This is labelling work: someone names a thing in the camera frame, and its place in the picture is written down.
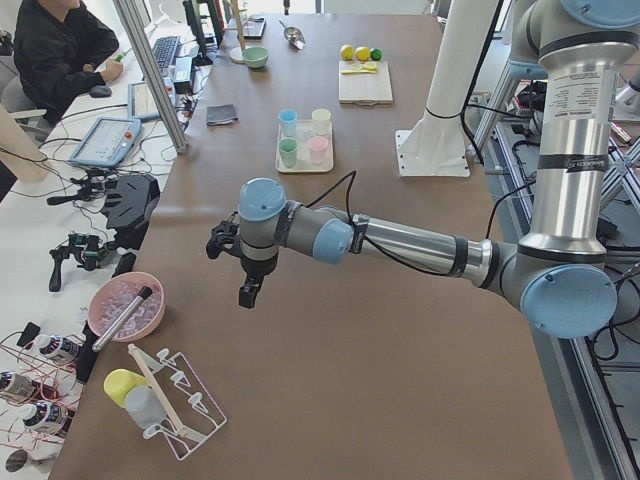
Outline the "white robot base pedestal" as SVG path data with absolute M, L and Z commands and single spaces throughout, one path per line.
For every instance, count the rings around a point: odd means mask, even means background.
M 401 176 L 470 175 L 461 115 L 500 10 L 497 0 L 451 3 L 423 117 L 412 129 L 396 132 Z

